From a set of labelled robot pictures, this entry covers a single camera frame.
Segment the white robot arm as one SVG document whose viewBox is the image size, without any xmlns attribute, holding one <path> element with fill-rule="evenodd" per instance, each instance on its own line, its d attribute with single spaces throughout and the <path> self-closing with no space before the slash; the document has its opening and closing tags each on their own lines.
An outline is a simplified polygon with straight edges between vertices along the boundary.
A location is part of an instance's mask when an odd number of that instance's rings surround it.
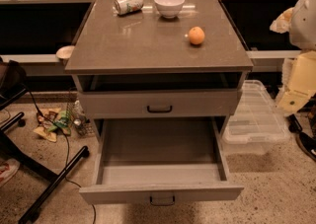
<svg viewBox="0 0 316 224">
<path fill-rule="evenodd" d="M 276 106 L 286 113 L 296 113 L 316 94 L 316 0 L 298 0 L 281 13 L 270 30 L 289 34 L 289 41 L 301 52 L 282 65 L 282 87 Z"/>
</svg>

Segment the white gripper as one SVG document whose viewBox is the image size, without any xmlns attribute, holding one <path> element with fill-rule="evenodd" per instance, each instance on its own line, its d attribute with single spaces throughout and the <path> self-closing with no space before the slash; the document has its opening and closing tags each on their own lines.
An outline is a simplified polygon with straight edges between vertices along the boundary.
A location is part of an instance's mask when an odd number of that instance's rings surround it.
<svg viewBox="0 0 316 224">
<path fill-rule="evenodd" d="M 270 30 L 284 34 L 290 30 L 293 8 L 282 12 L 270 25 Z M 282 65 L 282 87 L 276 96 L 276 106 L 285 113 L 296 113 L 316 94 L 316 52 L 300 53 L 286 58 Z"/>
</svg>

